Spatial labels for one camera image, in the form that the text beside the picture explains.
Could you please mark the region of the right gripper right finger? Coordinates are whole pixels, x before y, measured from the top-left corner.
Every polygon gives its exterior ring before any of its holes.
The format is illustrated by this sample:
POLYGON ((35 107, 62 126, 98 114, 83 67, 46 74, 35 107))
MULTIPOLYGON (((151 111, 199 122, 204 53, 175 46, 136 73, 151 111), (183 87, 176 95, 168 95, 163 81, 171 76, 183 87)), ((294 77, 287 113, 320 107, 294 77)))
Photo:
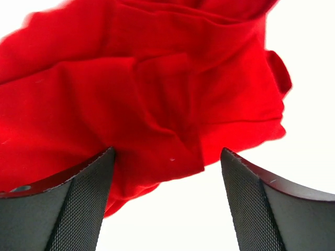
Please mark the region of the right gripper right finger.
POLYGON ((222 149, 222 177, 240 250, 334 250, 334 195, 222 149))

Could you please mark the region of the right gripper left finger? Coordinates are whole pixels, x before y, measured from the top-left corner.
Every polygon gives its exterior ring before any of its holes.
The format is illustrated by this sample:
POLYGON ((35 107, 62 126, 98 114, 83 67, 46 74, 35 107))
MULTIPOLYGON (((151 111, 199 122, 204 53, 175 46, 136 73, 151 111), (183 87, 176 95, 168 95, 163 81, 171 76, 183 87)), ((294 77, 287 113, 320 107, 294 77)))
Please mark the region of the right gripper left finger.
POLYGON ((43 180, 1 192, 1 250, 95 250, 114 171, 109 148, 43 180))

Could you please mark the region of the red t shirt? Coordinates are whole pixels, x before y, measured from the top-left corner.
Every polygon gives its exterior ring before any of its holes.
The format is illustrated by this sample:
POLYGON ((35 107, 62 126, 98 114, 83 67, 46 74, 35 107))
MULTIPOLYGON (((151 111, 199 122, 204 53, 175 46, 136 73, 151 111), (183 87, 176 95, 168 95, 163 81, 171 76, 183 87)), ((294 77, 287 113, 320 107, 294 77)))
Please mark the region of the red t shirt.
POLYGON ((105 216, 285 135, 276 1, 68 1, 1 41, 1 190, 113 147, 105 216))

